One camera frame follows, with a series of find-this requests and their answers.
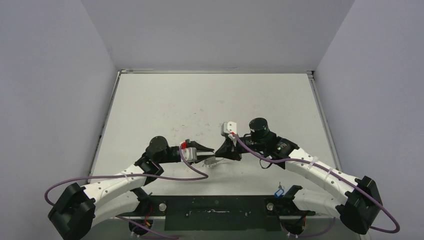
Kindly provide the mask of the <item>large metal key ring plate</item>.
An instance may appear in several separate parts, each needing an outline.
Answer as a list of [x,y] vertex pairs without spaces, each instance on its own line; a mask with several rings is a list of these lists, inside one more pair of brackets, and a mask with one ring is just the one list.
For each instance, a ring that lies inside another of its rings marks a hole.
[[214,158],[210,157],[203,161],[203,167],[205,168],[215,168],[218,163],[220,163],[223,160],[223,158]]

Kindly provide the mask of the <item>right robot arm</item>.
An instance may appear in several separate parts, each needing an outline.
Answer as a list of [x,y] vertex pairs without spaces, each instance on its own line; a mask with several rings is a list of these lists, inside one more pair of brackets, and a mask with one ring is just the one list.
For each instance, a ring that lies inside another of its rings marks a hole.
[[382,199],[376,182],[339,171],[318,157],[308,154],[296,143],[278,136],[268,127],[265,118],[250,121],[250,132],[238,136],[237,124],[221,125],[224,143],[215,152],[219,158],[240,161],[243,154],[252,154],[270,164],[298,174],[323,192],[292,186],[284,195],[282,207],[290,215],[311,211],[340,219],[351,231],[365,235],[380,212]]

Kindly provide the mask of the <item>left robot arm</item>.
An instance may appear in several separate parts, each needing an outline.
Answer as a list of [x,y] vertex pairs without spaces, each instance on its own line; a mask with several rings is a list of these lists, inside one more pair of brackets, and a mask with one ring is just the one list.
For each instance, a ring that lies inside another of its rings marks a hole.
[[189,139],[169,146],[163,136],[155,136],[141,157],[115,175],[93,176],[94,183],[68,186],[53,203],[47,217],[64,240],[80,240],[92,227],[123,213],[144,215],[149,210],[142,190],[156,179],[163,179],[162,164],[194,163],[214,157],[214,149]]

